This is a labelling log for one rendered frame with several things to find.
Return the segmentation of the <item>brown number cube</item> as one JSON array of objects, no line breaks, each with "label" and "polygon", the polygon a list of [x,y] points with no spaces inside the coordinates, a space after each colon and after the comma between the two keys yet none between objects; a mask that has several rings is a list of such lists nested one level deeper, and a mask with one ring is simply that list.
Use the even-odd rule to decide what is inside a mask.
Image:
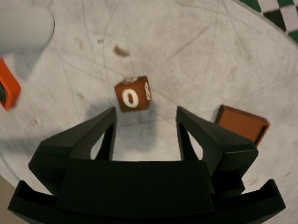
[{"label": "brown number cube", "polygon": [[153,100],[147,76],[125,80],[115,91],[123,114],[148,111]]}]

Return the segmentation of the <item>white bottle with blue cap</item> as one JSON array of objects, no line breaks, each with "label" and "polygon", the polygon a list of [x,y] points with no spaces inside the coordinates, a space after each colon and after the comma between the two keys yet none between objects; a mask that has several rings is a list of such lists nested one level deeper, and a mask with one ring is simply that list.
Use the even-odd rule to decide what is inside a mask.
[{"label": "white bottle with blue cap", "polygon": [[0,62],[46,49],[54,20],[46,10],[0,10]]}]

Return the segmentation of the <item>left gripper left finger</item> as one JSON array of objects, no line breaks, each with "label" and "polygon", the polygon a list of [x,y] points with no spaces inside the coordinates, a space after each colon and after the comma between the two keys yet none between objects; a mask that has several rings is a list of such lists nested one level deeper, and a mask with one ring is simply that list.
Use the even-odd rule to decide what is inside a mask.
[{"label": "left gripper left finger", "polygon": [[99,115],[62,131],[40,142],[36,152],[66,155],[69,158],[91,159],[91,149],[104,134],[101,147],[95,157],[112,160],[117,127],[116,107],[110,107]]}]

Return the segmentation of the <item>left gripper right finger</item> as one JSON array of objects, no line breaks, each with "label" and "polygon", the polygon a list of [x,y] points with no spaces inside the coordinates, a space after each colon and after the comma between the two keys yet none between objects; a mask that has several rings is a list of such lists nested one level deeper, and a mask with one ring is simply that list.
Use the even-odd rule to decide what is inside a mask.
[{"label": "left gripper right finger", "polygon": [[198,159],[189,134],[201,146],[212,183],[244,176],[259,151],[252,140],[205,120],[181,106],[176,112],[181,160]]}]

